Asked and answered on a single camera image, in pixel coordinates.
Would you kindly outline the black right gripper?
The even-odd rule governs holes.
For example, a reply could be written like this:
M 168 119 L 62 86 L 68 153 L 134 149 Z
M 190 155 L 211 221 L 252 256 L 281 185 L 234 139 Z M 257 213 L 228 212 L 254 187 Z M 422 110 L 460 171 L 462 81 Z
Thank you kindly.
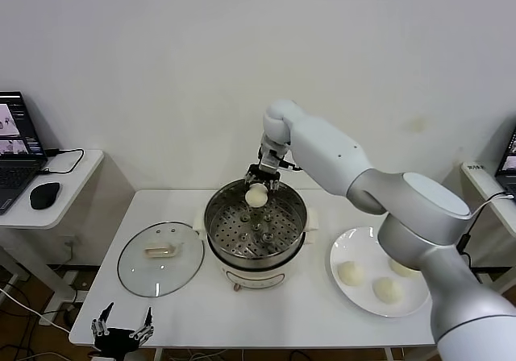
M 279 189 L 279 172 L 266 172 L 260 169 L 258 164 L 251 164 L 244 177 L 245 192 L 247 192 L 251 185 L 254 183 L 260 183 L 266 185 L 268 191 L 273 193 Z

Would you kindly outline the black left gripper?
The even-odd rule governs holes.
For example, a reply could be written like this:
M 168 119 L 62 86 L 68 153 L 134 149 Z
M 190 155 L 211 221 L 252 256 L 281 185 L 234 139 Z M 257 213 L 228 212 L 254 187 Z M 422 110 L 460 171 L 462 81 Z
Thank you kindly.
M 152 308 L 149 307 L 144 324 L 136 331 L 119 328 L 109 328 L 107 319 L 114 306 L 111 302 L 91 323 L 94 336 L 94 347 L 100 357 L 125 357 L 128 353 L 139 349 L 139 342 L 146 342 L 154 333 L 152 324 Z

